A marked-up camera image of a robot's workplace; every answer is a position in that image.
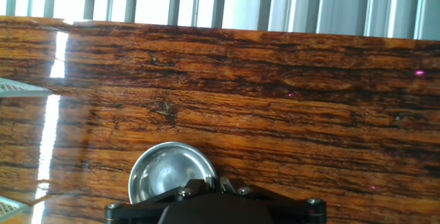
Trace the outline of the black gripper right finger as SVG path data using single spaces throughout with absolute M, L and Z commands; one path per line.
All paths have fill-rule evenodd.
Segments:
M 266 190 L 240 178 L 221 177 L 219 190 L 222 194 L 231 194 L 239 200 L 259 203 L 267 211 L 273 223 L 327 223 L 327 202 L 318 197 L 291 199 Z

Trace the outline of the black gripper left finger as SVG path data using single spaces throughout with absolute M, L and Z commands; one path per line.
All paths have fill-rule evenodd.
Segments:
M 105 224 L 158 223 L 166 208 L 172 203 L 217 192 L 217 178 L 190 179 L 179 186 L 139 203 L 128 204 L 121 201 L 108 204 L 104 208 Z

